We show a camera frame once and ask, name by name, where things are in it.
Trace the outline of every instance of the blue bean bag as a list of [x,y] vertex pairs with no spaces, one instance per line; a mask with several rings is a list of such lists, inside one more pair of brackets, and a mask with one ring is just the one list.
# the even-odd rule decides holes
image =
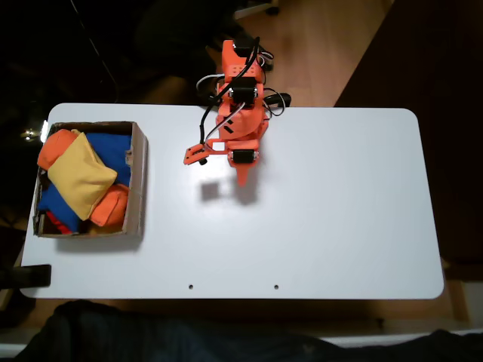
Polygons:
[[63,200],[53,183],[47,190],[42,191],[42,199],[38,203],[38,209],[40,211],[51,211],[71,232],[78,232],[81,220]]
[[85,136],[102,162],[118,173],[114,183],[129,187],[131,168],[126,164],[126,151],[131,149],[131,136],[108,133],[87,133]]

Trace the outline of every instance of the yellow bean bag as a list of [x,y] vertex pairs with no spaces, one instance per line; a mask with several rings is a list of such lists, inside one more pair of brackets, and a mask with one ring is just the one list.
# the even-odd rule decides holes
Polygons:
[[84,133],[48,169],[49,180],[81,220],[89,218],[116,177],[97,157]]

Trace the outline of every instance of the red fabric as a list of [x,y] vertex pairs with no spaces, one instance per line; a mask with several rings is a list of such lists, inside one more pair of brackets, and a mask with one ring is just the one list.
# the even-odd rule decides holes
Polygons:
[[46,211],[47,217],[52,221],[55,227],[62,233],[62,234],[72,234],[72,232],[62,224],[50,211]]

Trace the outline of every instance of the white cable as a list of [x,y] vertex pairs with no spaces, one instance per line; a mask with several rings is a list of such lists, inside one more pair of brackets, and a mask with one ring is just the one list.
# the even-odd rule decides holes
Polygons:
[[215,126],[215,128],[213,128],[210,133],[206,136],[205,138],[205,146],[208,147],[211,151],[213,151],[213,149],[210,147],[210,145],[207,144],[207,141],[208,139],[213,135],[213,133],[215,133],[217,130],[219,130],[222,126],[224,126],[230,119],[232,119],[233,117],[235,117],[235,115],[240,112],[243,107],[245,107],[245,102],[243,102],[235,111],[232,112],[231,115],[229,115],[228,117],[226,117],[223,121],[221,121],[219,124],[217,124]]
[[225,75],[223,73],[220,73],[220,74],[210,74],[210,75],[206,75],[204,76],[203,78],[201,78],[198,83],[196,83],[196,90],[199,91],[199,85],[205,81],[206,79],[208,78],[218,78],[218,77],[224,77],[225,78]]
[[272,110],[270,109],[269,105],[268,105],[268,104],[266,104],[266,102],[265,102],[265,101],[263,101],[263,105],[265,106],[265,110],[266,110],[265,112],[267,112],[267,111],[268,111],[268,113],[269,113],[269,115],[270,115],[270,118],[269,118],[269,119],[272,119]]
[[260,54],[262,54],[263,56],[265,56],[265,57],[267,57],[271,60],[274,58],[273,54],[268,52],[268,51],[261,51]]
[[282,96],[281,96],[281,94],[280,94],[279,92],[277,92],[276,90],[272,90],[272,92],[275,92],[276,94],[278,94],[278,96],[279,96],[279,97],[280,97],[280,99],[281,99],[281,107],[282,107],[282,108],[281,108],[281,112],[277,114],[277,113],[274,113],[274,112],[272,111],[272,113],[273,113],[273,115],[274,115],[275,117],[279,117],[279,116],[280,116],[280,115],[281,115],[283,112],[285,112],[285,101],[284,101],[284,97],[282,97]]

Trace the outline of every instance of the white table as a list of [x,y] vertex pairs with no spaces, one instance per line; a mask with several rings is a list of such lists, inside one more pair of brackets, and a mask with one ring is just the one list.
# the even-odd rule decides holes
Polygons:
[[[430,299],[443,290],[417,119],[404,109],[292,108],[270,121],[245,188],[225,156],[185,166],[195,106],[61,104],[60,121],[136,121],[149,140],[144,238],[27,230],[37,298]],[[214,115],[206,128],[214,124]]]

